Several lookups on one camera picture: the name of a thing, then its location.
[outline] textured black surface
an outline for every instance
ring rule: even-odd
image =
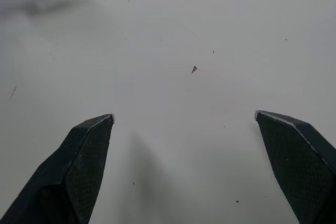
[[[113,123],[108,114],[74,127],[37,168],[0,224],[87,224],[100,189]]]
[[[260,111],[274,175],[301,224],[336,223],[336,150],[310,124]]]

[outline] dust particle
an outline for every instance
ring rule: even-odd
[[[191,73],[195,72],[196,70],[197,70],[197,67],[194,66],[193,71],[191,71]]]

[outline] white surface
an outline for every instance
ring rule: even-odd
[[[91,223],[298,223],[254,112],[336,144],[335,4],[0,0],[0,214],[73,126],[114,113]]]

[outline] debris speck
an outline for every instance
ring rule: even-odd
[[[191,71],[191,73],[195,72],[196,70],[197,70],[197,67],[194,66],[193,71]]]
[[[13,89],[13,92],[12,92],[12,95],[10,96],[9,101],[13,98],[16,89],[17,89],[17,86],[15,86],[15,88]]]

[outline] black object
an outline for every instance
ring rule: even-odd
[[[336,223],[336,150],[309,123],[256,111],[274,175],[300,224]]]
[[[113,115],[74,127],[34,172],[0,224],[87,224],[105,168]]]

